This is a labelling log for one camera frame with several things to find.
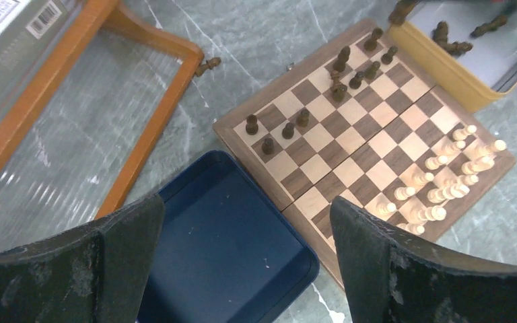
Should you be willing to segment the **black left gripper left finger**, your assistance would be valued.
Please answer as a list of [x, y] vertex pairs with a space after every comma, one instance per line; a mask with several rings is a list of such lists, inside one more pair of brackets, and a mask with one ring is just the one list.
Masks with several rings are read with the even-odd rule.
[[0, 322], [134, 322], [164, 213], [151, 194], [0, 253]]

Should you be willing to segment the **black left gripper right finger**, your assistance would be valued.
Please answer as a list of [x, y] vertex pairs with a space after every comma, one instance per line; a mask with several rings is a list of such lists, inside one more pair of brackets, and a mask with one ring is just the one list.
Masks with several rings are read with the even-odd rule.
[[354, 322], [517, 322], [517, 266], [463, 254], [343, 197], [331, 203]]

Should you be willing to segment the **dark pawn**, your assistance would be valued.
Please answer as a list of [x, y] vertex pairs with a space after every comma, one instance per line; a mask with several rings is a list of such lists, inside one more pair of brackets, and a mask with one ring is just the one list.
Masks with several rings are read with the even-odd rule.
[[340, 84], [333, 86], [332, 89], [332, 99], [334, 102], [342, 102], [344, 100], [345, 94], [347, 93], [347, 86]]

